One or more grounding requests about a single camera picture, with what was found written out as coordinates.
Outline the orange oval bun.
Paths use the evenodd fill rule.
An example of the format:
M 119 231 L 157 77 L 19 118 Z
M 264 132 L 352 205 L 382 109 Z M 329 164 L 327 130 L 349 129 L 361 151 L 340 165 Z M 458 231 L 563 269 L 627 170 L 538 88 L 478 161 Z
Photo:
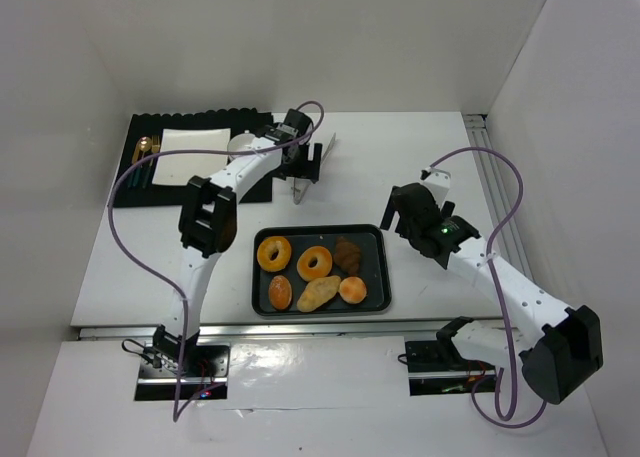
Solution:
M 272 307 L 278 311 L 286 310 L 292 301 L 292 287 L 283 275 L 273 277 L 268 288 L 268 298 Z

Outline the metal tongs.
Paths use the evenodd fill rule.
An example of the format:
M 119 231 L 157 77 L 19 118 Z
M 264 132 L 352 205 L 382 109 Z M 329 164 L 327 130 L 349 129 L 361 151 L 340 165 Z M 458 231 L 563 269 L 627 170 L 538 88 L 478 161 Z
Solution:
M 329 155 L 331 154 L 333 148 L 335 147 L 336 144 L 336 137 L 337 134 L 333 133 L 333 135 L 331 136 L 331 139 L 329 140 L 328 144 L 324 147 L 322 154 L 321 154 L 321 159 L 320 159 L 320 164 L 319 164 L 319 169 L 322 169 L 326 160 L 328 159 Z M 308 189 L 314 185 L 314 182 L 311 181 L 310 179 L 302 179 L 302 178 L 294 178 L 293 179 L 293 184 L 292 184 L 292 197 L 293 197 L 293 202 L 295 205 L 299 205 L 302 201 L 304 196 L 306 195 Z

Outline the white square plate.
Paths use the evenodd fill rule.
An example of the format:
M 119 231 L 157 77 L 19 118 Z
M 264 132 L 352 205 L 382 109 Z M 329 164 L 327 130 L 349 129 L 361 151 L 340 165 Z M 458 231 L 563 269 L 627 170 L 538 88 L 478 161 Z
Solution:
M 161 151 L 218 150 L 226 151 L 231 137 L 229 128 L 215 130 L 165 129 Z M 226 155 L 180 154 L 160 157 L 156 162 L 152 184 L 158 186 L 184 186 L 193 176 L 208 177 L 227 164 Z

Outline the round light bun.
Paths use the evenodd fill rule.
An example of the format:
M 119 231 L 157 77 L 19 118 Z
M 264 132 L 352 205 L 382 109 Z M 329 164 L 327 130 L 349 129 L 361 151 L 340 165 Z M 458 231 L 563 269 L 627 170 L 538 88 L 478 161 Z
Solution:
M 367 287 L 360 277 L 351 276 L 341 281 L 339 294 L 347 304 L 357 305 L 367 297 Z

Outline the long tan bread roll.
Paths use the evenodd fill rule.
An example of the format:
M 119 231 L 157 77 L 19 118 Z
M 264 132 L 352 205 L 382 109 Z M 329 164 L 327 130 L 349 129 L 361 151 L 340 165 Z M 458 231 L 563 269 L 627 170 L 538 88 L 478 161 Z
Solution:
M 298 299 L 297 309 L 309 313 L 325 305 L 338 293 L 341 281 L 341 277 L 337 275 L 312 280 Z

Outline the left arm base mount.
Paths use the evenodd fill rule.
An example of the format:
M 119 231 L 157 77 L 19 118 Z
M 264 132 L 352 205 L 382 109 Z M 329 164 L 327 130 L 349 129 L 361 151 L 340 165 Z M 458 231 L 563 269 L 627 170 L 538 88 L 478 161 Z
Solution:
M 178 364 L 145 342 L 124 339 L 121 349 L 139 358 L 134 400 L 171 401 L 175 397 Z M 228 345 L 197 348 L 197 359 L 185 363 L 181 373 L 180 400 L 225 400 L 228 392 Z

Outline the aluminium rail front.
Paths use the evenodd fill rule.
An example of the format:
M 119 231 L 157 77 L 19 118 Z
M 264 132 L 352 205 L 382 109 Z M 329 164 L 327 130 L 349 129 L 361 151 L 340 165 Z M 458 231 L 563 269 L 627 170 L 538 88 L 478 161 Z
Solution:
M 302 322 L 264 324 L 205 325 L 201 328 L 201 339 L 231 338 L 301 338 L 320 336 L 377 336 L 410 335 L 435 333 L 451 321 L 420 320 L 383 320 L 383 321 L 343 321 L 343 322 Z M 150 339 L 154 327 L 116 326 L 83 327 L 79 329 L 81 341 L 117 340 L 124 338 Z

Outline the aluminium rail right side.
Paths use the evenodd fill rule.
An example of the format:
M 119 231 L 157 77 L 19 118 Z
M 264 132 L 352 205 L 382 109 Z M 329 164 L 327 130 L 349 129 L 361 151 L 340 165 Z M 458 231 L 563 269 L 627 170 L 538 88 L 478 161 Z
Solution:
M 462 115 L 466 133 L 473 147 L 492 149 L 486 126 L 486 116 L 482 114 Z M 501 222 L 511 209 L 504 177 L 508 182 L 514 179 L 511 169 L 500 159 L 486 152 L 472 152 L 478 169 L 481 185 L 488 203 L 492 228 Z M 500 231 L 493 244 L 493 249 L 512 266 L 532 278 L 529 261 L 524 250 L 515 218 L 512 218 Z

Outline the aluminium rail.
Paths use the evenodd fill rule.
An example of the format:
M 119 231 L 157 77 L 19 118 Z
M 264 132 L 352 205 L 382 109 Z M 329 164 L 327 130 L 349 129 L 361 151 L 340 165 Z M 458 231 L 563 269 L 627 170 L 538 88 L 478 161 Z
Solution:
M 482 114 L 462 115 L 466 133 L 473 147 L 492 149 L 486 126 L 486 116 Z M 486 152 L 472 152 L 478 169 L 481 185 L 488 203 L 492 228 L 501 222 L 511 209 L 504 177 L 508 182 L 514 179 L 511 169 L 500 159 Z M 532 278 L 529 261 L 524 250 L 515 218 L 512 218 L 500 231 L 493 244 L 493 249 L 512 266 Z
M 231 338 L 301 338 L 320 336 L 377 336 L 410 335 L 435 333 L 451 321 L 420 320 L 383 320 L 383 321 L 343 321 L 343 322 L 302 322 L 264 324 L 205 325 L 201 328 L 201 339 Z M 150 339 L 154 327 L 116 326 L 83 327 L 79 329 L 81 341 L 117 340 L 124 338 Z

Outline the dark brown croissant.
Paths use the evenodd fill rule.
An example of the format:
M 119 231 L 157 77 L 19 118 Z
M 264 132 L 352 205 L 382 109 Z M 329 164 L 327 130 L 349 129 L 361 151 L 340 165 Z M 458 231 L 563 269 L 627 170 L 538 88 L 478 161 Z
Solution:
M 362 258 L 361 249 L 343 236 L 336 239 L 333 260 L 347 275 L 357 276 Z

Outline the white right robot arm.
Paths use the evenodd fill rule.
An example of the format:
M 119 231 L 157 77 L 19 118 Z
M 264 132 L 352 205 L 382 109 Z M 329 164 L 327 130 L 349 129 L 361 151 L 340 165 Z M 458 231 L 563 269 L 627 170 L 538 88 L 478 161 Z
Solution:
M 543 401 L 558 405 L 603 365 L 599 316 L 546 293 L 502 257 L 489 252 L 477 229 L 438 205 L 421 183 L 394 187 L 381 222 L 422 256 L 459 276 L 508 313 L 508 334 L 459 317 L 436 334 L 452 362 L 481 361 L 515 367 Z

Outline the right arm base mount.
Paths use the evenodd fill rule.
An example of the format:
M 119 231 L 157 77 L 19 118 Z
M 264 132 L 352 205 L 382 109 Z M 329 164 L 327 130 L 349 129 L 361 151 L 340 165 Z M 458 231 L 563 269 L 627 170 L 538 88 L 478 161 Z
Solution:
M 397 360 L 407 368 L 411 396 L 462 395 L 479 382 L 480 393 L 495 389 L 495 369 L 479 361 L 449 361 L 435 340 L 406 341 Z

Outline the black baking tray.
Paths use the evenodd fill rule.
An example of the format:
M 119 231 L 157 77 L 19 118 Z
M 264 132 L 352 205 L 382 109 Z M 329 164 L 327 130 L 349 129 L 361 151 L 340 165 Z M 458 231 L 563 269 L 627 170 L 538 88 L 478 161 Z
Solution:
M 392 297 L 386 252 L 384 239 L 378 227 L 372 224 L 270 227 L 257 232 L 253 240 L 253 247 L 258 248 L 268 237 L 283 237 L 291 244 L 291 260 L 280 274 L 286 277 L 292 286 L 292 303 L 285 310 L 278 310 L 271 305 L 268 298 L 268 287 L 273 275 L 263 270 L 258 263 L 254 263 L 251 302 L 253 310 L 258 315 L 268 318 L 280 316 L 311 318 L 315 315 L 333 317 L 347 314 L 380 313 L 390 305 Z M 296 269 L 299 257 L 304 251 L 317 245 L 333 252 L 339 238 L 344 238 L 355 244 L 362 252 L 358 276 L 364 281 L 367 296 L 358 304 L 347 303 L 341 297 L 336 296 L 312 312 L 299 311 L 297 300 L 306 287 L 306 282 Z

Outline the orange donut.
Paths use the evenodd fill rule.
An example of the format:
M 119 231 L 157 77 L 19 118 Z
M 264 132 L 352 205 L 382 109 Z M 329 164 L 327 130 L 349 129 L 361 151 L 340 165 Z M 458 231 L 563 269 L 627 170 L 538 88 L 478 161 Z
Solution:
M 297 272 L 305 282 L 327 277 L 332 267 L 332 254 L 323 246 L 312 246 L 308 248 L 297 261 Z
M 267 237 L 260 243 L 256 251 L 256 259 L 260 268 L 270 273 L 285 269 L 291 256 L 291 244 L 283 236 Z

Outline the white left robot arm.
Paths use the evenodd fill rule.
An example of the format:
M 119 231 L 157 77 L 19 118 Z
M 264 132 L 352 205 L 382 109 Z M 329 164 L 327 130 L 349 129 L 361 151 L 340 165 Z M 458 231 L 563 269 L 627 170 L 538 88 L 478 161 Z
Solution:
M 309 154 L 312 119 L 290 109 L 284 120 L 255 134 L 249 148 L 209 177 L 192 177 L 179 218 L 183 256 L 173 285 L 179 304 L 153 335 L 154 350 L 183 375 L 198 365 L 200 315 L 213 269 L 237 235 L 239 202 L 263 178 L 319 180 L 317 144 Z

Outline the black placemat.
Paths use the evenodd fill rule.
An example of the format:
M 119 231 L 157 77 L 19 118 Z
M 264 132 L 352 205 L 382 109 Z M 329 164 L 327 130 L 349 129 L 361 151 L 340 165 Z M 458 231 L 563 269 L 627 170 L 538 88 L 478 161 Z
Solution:
M 228 128 L 236 136 L 245 131 L 256 131 L 274 123 L 269 112 L 255 108 L 208 110 L 195 114 L 135 114 L 131 117 L 127 137 L 120 158 L 118 175 L 131 166 L 138 141 L 143 137 L 160 135 L 166 129 L 212 130 Z M 151 182 L 153 165 L 146 164 L 123 183 L 116 194 L 116 208 L 180 206 L 186 187 L 161 186 Z

